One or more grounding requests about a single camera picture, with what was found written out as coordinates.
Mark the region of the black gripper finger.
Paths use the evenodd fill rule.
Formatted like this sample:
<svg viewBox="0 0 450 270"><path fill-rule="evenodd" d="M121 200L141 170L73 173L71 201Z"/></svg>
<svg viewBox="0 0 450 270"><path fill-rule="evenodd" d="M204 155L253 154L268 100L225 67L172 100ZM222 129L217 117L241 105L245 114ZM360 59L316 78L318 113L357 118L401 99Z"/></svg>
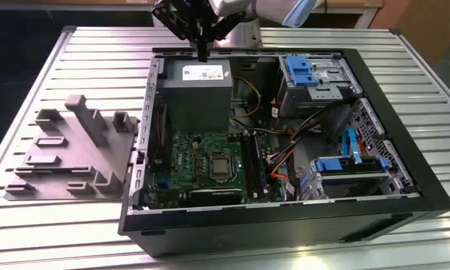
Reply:
<svg viewBox="0 0 450 270"><path fill-rule="evenodd" d="M174 7L170 1L154 1L152 14L162 25L172 31L180 40L188 40L196 49L197 59L202 62L202 36L200 35L200 21L182 21L174 15Z"/></svg>
<svg viewBox="0 0 450 270"><path fill-rule="evenodd" d="M218 20L217 16L204 20L202 25L202 61L208 61L209 47L214 41L221 41L245 17L244 12L237 12Z"/></svg>

